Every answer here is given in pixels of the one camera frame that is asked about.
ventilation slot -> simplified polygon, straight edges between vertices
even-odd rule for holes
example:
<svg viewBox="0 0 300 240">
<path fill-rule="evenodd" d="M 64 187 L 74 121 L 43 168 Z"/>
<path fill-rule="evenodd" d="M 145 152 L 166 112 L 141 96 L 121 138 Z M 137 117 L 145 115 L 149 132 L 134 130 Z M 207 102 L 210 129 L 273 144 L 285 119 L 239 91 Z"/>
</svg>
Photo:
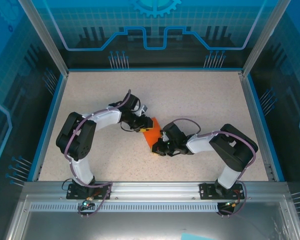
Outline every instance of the ventilation slot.
<svg viewBox="0 0 300 240">
<path fill-rule="evenodd" d="M 85 212 L 93 212 L 98 206 L 99 202 L 95 203 Z M 77 212 L 78 202 L 36 202 L 32 203 L 30 211 L 32 212 Z M 177 203 L 177 202 L 105 202 L 99 210 L 100 212 L 217 212 L 217 203 L 213 202 L 195 202 L 195 203 Z"/>
</svg>

gray metal floor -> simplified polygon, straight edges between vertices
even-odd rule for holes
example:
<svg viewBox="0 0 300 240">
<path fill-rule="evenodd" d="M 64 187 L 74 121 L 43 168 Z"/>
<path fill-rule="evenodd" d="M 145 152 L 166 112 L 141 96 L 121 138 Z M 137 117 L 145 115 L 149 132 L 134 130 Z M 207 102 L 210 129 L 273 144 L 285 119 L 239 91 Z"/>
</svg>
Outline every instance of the gray metal floor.
<svg viewBox="0 0 300 240">
<path fill-rule="evenodd" d="M 280 212 L 277 203 L 249 203 L 231 219 L 215 212 L 100 212 L 89 219 L 70 212 L 31 212 L 22 239 L 186 240 L 182 234 L 191 234 L 213 240 L 285 240 Z"/>
</svg>

glass panel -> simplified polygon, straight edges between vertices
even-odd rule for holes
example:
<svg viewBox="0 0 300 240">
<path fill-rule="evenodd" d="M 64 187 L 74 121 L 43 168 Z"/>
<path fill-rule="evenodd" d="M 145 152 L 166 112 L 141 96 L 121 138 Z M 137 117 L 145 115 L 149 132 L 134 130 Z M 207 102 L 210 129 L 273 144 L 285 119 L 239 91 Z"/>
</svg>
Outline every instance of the glass panel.
<svg viewBox="0 0 300 240">
<path fill-rule="evenodd" d="M 284 178 L 300 192 L 300 1 L 291 1 L 251 77 Z"/>
<path fill-rule="evenodd" d="M 34 0 L 71 69 L 242 68 L 277 0 Z"/>
<path fill-rule="evenodd" d="M 59 77 L 18 1 L 0 1 L 0 239 L 29 173 Z M 12 161 L 18 156 L 29 163 Z"/>
</svg>

orange block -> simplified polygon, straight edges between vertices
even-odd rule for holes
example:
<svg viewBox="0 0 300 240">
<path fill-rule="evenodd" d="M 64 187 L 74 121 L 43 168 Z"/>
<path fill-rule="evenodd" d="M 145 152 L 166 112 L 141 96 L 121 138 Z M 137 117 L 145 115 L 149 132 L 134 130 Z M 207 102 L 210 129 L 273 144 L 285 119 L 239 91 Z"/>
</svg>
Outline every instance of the orange block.
<svg viewBox="0 0 300 240">
<path fill-rule="evenodd" d="M 148 143 L 150 149 L 152 148 L 153 144 L 158 142 L 158 138 L 161 138 L 161 127 L 155 117 L 152 118 L 153 121 L 153 128 L 149 131 L 143 132 L 146 142 Z"/>
</svg>

speckled work surface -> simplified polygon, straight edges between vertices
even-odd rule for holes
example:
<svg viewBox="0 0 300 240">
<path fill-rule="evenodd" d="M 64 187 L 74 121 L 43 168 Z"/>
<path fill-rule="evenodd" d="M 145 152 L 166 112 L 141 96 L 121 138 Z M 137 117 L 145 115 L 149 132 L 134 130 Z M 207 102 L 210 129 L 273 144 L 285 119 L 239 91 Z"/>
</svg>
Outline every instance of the speckled work surface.
<svg viewBox="0 0 300 240">
<path fill-rule="evenodd" d="M 71 72 L 44 159 L 40 181 L 71 178 L 69 163 L 56 138 L 69 113 L 91 113 L 123 99 L 128 89 L 148 106 L 147 115 L 161 127 L 176 118 L 197 121 L 201 133 L 229 123 L 257 142 L 237 72 Z M 177 122 L 185 134 L 197 131 L 191 122 Z M 88 155 L 97 181 L 215 181 L 225 164 L 214 152 L 158 156 L 142 133 L 125 132 L 119 124 L 94 135 Z M 244 181 L 267 181 L 260 151 Z"/>
</svg>

